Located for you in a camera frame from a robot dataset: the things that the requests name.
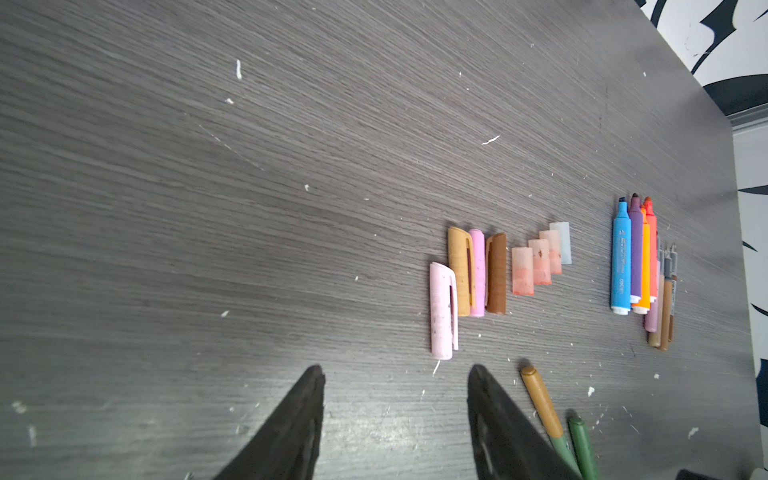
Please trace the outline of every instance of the blue marker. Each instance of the blue marker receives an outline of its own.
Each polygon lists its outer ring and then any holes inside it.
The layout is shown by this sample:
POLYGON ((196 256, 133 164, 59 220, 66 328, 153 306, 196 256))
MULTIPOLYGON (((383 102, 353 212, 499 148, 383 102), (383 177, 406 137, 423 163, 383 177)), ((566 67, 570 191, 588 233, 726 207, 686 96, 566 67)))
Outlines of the blue marker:
POLYGON ((617 315, 627 315, 632 307, 632 220, 627 214, 627 199, 619 199, 619 213, 614 218, 614 255, 611 271, 611 308, 617 315))

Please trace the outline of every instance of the purple marker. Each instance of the purple marker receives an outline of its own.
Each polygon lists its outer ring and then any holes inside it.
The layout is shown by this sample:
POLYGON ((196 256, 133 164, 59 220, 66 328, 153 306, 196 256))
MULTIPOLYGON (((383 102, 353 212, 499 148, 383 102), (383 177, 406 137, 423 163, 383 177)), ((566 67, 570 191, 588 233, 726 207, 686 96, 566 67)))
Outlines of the purple marker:
POLYGON ((632 203, 628 212, 632 222, 630 303, 637 303, 643 296, 643 212, 640 211, 640 197, 637 194, 632 194, 632 203))

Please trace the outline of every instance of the wood grain surface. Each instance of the wood grain surface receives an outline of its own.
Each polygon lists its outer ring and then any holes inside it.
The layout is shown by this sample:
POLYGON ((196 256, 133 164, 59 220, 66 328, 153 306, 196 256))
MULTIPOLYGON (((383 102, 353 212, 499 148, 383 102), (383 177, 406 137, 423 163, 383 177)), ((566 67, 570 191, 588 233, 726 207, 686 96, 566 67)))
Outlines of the wood grain surface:
POLYGON ((760 462, 730 127, 631 0, 6 1, 0 38, 4 478, 210 478, 313 363, 319 480, 474 478, 469 368, 532 415, 521 359, 605 478, 760 462), (665 354, 608 309, 633 191, 665 354), (446 228, 554 220, 574 264, 433 374, 446 228))

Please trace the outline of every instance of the white paint speck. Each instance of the white paint speck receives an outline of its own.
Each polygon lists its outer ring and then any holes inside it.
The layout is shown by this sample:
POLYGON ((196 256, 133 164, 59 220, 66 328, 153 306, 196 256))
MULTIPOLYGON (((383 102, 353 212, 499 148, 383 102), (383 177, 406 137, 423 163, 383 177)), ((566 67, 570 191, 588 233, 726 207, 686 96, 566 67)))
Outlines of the white paint speck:
POLYGON ((38 430, 34 425, 30 425, 27 427, 27 433, 29 435, 29 448, 33 449, 38 446, 38 430))
POLYGON ((487 144, 490 144, 493 141, 497 141, 499 137, 501 137, 501 135, 496 135, 491 140, 489 140, 489 141, 487 141, 487 142, 485 142, 484 144, 481 144, 481 145, 487 145, 487 144))
POLYGON ((23 402, 20 402, 19 400, 16 400, 11 404, 11 408, 16 411, 18 414, 25 413, 27 411, 27 406, 24 405, 23 402))

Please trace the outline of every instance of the red marker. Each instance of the red marker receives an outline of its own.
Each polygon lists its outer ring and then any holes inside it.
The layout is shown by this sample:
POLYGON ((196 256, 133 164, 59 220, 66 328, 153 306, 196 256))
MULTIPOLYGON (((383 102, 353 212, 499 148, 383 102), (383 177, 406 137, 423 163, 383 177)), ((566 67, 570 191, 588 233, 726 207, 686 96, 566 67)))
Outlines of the red marker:
MULTIPOLYGON (((658 225, 656 215, 654 215, 654 201, 650 197, 645 197, 645 217, 650 227, 650 253, 658 251, 658 225)), ((650 301, 655 302, 659 297, 659 276, 655 268, 650 269, 650 301)))

